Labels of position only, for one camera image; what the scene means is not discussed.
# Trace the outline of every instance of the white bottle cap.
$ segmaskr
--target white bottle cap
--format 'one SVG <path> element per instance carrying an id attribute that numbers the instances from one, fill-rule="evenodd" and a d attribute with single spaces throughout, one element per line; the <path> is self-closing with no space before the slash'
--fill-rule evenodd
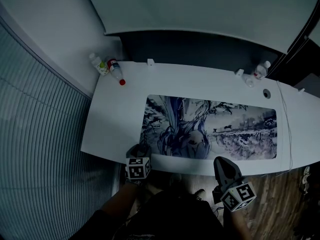
<path id="1" fill-rule="evenodd" d="M 89 55 L 89 59 L 93 59 L 94 57 L 96 57 L 94 52 Z"/>
<path id="2" fill-rule="evenodd" d="M 264 66 L 268 69 L 268 68 L 270 68 L 271 63 L 267 60 L 267 61 L 264 63 Z"/>

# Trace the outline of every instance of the plastic bottle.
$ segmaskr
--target plastic bottle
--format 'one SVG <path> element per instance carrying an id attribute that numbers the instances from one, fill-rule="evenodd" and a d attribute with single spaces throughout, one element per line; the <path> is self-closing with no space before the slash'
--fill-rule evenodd
<path id="1" fill-rule="evenodd" d="M 122 70 L 119 66 L 118 61 L 114 57 L 107 57 L 105 58 L 105 61 L 111 75 L 119 81 L 119 84 L 121 86 L 124 86 L 126 84 L 126 81 L 124 80 Z"/>
<path id="2" fill-rule="evenodd" d="M 265 78 L 268 74 L 268 68 L 270 68 L 270 66 L 271 64 L 269 61 L 266 61 L 265 63 L 260 63 L 252 72 L 253 77 L 257 80 Z"/>
<path id="3" fill-rule="evenodd" d="M 94 52 L 89 55 L 91 64 L 98 70 L 98 72 L 105 76 L 108 73 L 106 63 Z"/>

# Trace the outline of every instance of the bottle cap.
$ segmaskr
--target bottle cap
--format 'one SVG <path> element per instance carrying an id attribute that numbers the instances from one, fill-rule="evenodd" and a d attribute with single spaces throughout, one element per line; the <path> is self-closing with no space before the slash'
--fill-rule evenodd
<path id="1" fill-rule="evenodd" d="M 121 79 L 121 80 L 119 81 L 119 84 L 120 84 L 121 86 L 124 86 L 124 85 L 126 84 L 126 81 L 125 81 L 124 79 Z"/>
<path id="2" fill-rule="evenodd" d="M 268 68 L 270 68 L 271 63 L 267 60 L 267 61 L 264 63 L 264 66 L 268 69 Z"/>

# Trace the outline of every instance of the wooden floor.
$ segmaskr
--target wooden floor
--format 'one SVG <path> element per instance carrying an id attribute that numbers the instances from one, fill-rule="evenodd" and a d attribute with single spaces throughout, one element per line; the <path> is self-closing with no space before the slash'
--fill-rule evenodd
<path id="1" fill-rule="evenodd" d="M 298 189 L 298 182 L 303 175 L 303 168 L 294 169 L 282 174 L 268 174 L 265 176 L 248 176 L 256 191 L 256 199 L 242 209 L 247 225 L 255 240 L 295 240 L 293 229 L 297 226 L 302 211 L 306 208 L 303 195 Z M 131 215 L 148 200 L 152 194 L 156 194 L 166 188 L 171 174 L 154 172 L 147 184 L 146 195 L 140 197 L 131 211 Z M 193 194 L 199 189 L 206 190 L 205 201 L 208 201 L 212 210 L 221 207 L 222 202 L 214 204 L 212 190 L 218 185 L 213 176 L 182 175 L 182 183 L 185 189 Z M 223 209 L 218 211 L 218 219 L 223 224 Z"/>

